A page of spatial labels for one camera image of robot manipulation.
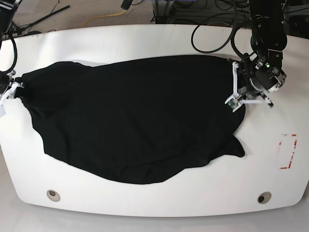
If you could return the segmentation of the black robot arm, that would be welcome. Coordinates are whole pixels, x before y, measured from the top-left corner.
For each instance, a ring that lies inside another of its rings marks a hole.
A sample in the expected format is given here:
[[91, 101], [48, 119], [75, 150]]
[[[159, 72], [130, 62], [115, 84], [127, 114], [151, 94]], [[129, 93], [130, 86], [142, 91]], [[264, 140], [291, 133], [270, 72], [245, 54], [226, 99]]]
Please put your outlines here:
[[242, 54], [231, 40], [232, 47], [241, 58], [239, 74], [243, 87], [238, 90], [241, 99], [255, 100], [265, 93], [278, 91], [286, 81], [282, 70], [283, 50], [287, 46], [287, 35], [283, 26], [282, 0], [250, 0], [251, 47], [256, 54]]
[[1, 74], [9, 74], [13, 71], [17, 63], [17, 47], [13, 34], [9, 31], [13, 17], [22, 1], [21, 0], [1, 0], [0, 1], [0, 44], [2, 45], [3, 35], [8, 35], [12, 42], [14, 50], [14, 60], [11, 67], [8, 70], [1, 71]]

